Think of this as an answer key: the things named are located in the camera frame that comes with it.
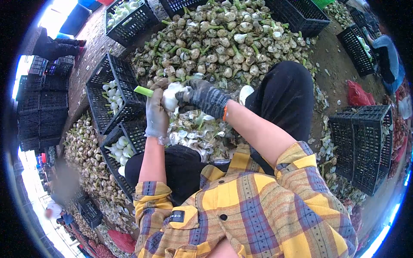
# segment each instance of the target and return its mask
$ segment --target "plaid shirt sleeve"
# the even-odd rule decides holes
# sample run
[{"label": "plaid shirt sleeve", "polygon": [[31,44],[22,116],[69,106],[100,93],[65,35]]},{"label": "plaid shirt sleeve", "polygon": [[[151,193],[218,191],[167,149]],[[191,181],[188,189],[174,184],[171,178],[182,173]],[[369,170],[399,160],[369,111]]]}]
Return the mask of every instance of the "plaid shirt sleeve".
[{"label": "plaid shirt sleeve", "polygon": [[139,253],[140,250],[150,250],[151,247],[148,245],[162,237],[162,225],[169,218],[173,206],[168,199],[171,189],[162,182],[140,182],[135,189],[133,205],[136,223],[140,229],[135,253]]},{"label": "plaid shirt sleeve", "polygon": [[278,184],[295,193],[304,201],[303,206],[308,206],[316,217],[325,221],[332,228],[337,249],[347,249],[352,257],[358,246],[356,231],[347,209],[333,196],[320,176],[316,155],[307,143],[298,142],[287,149],[277,160],[277,172],[281,174]]}]

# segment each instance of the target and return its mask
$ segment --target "forearm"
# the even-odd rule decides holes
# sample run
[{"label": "forearm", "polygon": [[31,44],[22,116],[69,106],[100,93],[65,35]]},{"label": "forearm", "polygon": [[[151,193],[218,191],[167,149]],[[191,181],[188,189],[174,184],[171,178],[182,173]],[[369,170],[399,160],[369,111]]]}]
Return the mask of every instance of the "forearm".
[{"label": "forearm", "polygon": [[158,138],[148,137],[145,144],[139,183],[158,181],[166,184],[165,147],[158,143]]},{"label": "forearm", "polygon": [[227,103],[225,120],[274,166],[278,157],[297,142],[280,127],[233,100]]}]

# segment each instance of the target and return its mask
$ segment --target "floor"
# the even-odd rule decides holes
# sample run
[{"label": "floor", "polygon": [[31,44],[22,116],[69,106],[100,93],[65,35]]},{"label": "floor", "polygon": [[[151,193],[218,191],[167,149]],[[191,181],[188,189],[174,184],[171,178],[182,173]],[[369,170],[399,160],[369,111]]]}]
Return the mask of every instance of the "floor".
[{"label": "floor", "polygon": [[[102,57],[112,49],[112,54],[117,57],[126,58],[126,56],[134,51],[135,46],[142,46],[143,42],[148,39],[150,32],[140,38],[135,46],[126,49],[105,35],[104,20],[105,7],[101,6],[88,19],[88,22],[76,36],[76,39],[87,39],[87,51],[80,63],[79,67],[73,69],[69,79],[69,118],[66,121],[66,132],[77,120],[80,115],[88,108],[88,100],[86,95],[86,82],[92,75],[96,66],[98,66]],[[314,54],[311,55],[310,61],[315,65],[319,63],[319,72],[316,75],[316,81],[321,90],[327,92],[330,107],[323,111],[323,114],[314,112],[311,136],[314,139],[321,138],[322,117],[323,115],[331,115],[340,107],[347,106],[347,83],[346,80],[353,80],[361,84],[366,92],[373,94],[376,102],[382,102],[385,90],[380,80],[373,75],[368,75],[365,78],[360,78],[354,68],[351,59],[337,40],[336,35],[342,31],[340,25],[336,21],[321,32],[319,40],[314,48]],[[316,141],[311,145],[314,152],[318,151]],[[386,180],[379,188],[377,194],[373,198],[368,198],[365,201],[365,209],[363,211],[364,226],[359,232],[359,238],[367,234],[375,225],[382,215],[388,201],[390,200],[394,186],[397,183],[398,175],[404,168],[404,163],[400,163],[398,174],[391,180]]]}]

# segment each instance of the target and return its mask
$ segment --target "blue container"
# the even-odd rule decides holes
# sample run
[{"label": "blue container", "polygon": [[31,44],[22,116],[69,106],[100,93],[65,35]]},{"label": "blue container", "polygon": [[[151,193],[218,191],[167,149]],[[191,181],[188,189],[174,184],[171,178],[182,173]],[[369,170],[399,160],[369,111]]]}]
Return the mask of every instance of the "blue container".
[{"label": "blue container", "polygon": [[73,8],[59,32],[68,35],[77,35],[87,21],[91,12],[91,10],[83,5],[79,3],[76,4],[75,8]]}]

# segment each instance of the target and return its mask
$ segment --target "gray work glove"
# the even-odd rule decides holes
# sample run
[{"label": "gray work glove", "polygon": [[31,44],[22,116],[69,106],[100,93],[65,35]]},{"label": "gray work glove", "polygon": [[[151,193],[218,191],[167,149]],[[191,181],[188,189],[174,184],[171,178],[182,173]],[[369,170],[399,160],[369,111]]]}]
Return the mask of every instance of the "gray work glove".
[{"label": "gray work glove", "polygon": [[164,137],[169,126],[168,113],[161,105],[162,95],[164,91],[162,88],[166,88],[168,85],[168,79],[162,78],[162,80],[156,82],[150,89],[154,91],[152,97],[148,97],[146,101],[146,137]]},{"label": "gray work glove", "polygon": [[206,80],[191,79],[187,80],[185,85],[190,86],[193,90],[175,94],[180,105],[189,103],[202,110],[207,115],[219,119],[223,118],[224,108],[227,105],[228,100],[230,100],[228,94],[215,88]]}]

